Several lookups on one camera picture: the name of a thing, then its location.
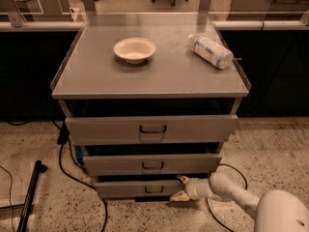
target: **table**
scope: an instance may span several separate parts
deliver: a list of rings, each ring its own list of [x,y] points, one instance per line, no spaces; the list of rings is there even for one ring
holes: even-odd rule
[[[52,96],[105,198],[170,196],[177,174],[207,176],[238,121],[248,88],[233,64],[220,71],[187,47],[187,36],[221,42],[206,14],[94,14],[56,77]],[[132,66],[114,45],[153,41]]]

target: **black handle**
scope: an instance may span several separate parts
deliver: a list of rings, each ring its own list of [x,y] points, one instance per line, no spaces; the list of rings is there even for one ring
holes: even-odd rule
[[[161,166],[145,166],[145,162],[143,162],[142,167],[145,170],[160,170],[164,167],[164,161],[161,162]]]
[[[139,131],[142,132],[142,133],[147,133],[147,134],[151,134],[151,133],[153,133],[153,134],[165,133],[166,130],[167,130],[166,125],[164,125],[162,130],[144,130],[143,126],[139,126]]]
[[[163,193],[163,187],[161,187],[160,190],[148,190],[147,187],[145,187],[145,192],[148,194]]]

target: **bottle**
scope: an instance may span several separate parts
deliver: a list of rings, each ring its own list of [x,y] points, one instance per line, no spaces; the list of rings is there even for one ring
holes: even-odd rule
[[[193,52],[206,59],[219,69],[229,67],[233,62],[233,52],[206,36],[188,36],[189,47]]]

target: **bowl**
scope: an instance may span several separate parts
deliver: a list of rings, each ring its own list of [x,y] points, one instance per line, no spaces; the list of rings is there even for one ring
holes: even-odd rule
[[[129,38],[114,46],[115,54],[130,64],[141,64],[155,53],[155,44],[143,38]]]

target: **concrete floor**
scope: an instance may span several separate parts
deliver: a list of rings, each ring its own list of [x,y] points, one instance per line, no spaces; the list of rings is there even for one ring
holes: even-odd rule
[[[58,165],[59,130],[51,122],[20,127],[0,123],[3,167],[12,173],[12,197],[25,195],[36,160],[46,164],[34,200],[29,231],[100,231],[104,221],[102,201],[95,191],[65,176]],[[284,189],[309,207],[309,118],[240,118],[224,144],[223,160],[236,167],[248,181],[248,189],[262,196]],[[68,145],[63,154],[66,171],[93,183],[71,161]],[[239,174],[226,166],[218,171],[243,185]],[[9,175],[0,170],[0,201],[9,197]],[[209,214],[205,200],[199,202],[135,202],[108,200],[105,231],[226,231]],[[234,202],[210,205],[217,217],[234,231],[253,231],[253,220]],[[19,216],[14,217],[17,228]],[[0,213],[0,231],[12,231],[11,210]]]

